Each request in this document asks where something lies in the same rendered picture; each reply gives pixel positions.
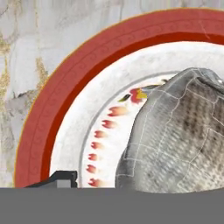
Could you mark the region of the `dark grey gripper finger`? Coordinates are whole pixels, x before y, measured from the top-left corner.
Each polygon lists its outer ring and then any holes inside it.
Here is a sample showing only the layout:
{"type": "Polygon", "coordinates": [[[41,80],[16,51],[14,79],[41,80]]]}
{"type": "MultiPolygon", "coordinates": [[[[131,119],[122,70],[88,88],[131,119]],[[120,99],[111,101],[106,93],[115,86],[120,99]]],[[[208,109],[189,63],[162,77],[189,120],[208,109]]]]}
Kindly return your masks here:
{"type": "Polygon", "coordinates": [[[49,178],[28,185],[27,188],[76,188],[77,171],[55,171],[49,178]]]}

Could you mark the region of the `grey scaly fish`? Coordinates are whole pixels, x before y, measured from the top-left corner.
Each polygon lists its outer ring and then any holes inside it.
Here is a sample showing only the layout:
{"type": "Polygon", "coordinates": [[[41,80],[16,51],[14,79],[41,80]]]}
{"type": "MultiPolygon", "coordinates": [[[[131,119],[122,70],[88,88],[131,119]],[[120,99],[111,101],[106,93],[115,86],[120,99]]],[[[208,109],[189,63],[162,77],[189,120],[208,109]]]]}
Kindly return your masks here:
{"type": "Polygon", "coordinates": [[[189,67],[161,85],[134,120],[115,172],[115,187],[147,193],[224,188],[224,80],[189,67]]]}

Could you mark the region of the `red rimmed white plate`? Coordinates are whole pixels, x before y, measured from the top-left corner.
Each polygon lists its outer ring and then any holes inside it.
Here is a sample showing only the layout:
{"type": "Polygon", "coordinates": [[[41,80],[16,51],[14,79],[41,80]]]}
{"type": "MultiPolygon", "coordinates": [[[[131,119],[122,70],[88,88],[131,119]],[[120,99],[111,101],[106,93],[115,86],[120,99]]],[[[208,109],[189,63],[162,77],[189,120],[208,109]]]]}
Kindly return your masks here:
{"type": "Polygon", "coordinates": [[[14,186],[23,188],[48,178],[62,120],[77,95],[101,70],[144,47],[175,41],[224,45],[224,10],[178,8],[129,17],[65,57],[42,87],[24,122],[14,186]]]}

